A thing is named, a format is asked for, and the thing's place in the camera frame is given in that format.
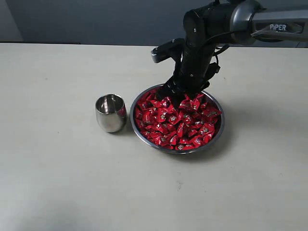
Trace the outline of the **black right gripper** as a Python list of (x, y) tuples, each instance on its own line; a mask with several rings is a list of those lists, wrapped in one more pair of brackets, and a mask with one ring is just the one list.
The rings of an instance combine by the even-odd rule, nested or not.
[(171, 96), (171, 102), (174, 108), (178, 108), (182, 101), (186, 99), (185, 94), (195, 95), (209, 87), (207, 76), (201, 77), (193, 74), (184, 75), (181, 71), (177, 71), (163, 85), (157, 89), (156, 99), (161, 101), (165, 97)]

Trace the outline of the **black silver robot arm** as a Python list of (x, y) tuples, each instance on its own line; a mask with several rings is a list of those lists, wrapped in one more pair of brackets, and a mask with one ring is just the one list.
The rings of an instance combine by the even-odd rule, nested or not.
[(255, 0), (214, 1), (186, 12), (183, 18), (185, 38), (177, 38), (152, 50), (155, 63), (168, 58), (175, 61), (172, 77), (157, 91), (159, 100), (169, 98), (179, 106), (185, 96), (195, 96), (209, 86), (219, 72), (212, 58), (229, 45), (262, 42), (308, 40), (306, 6), (268, 10)]

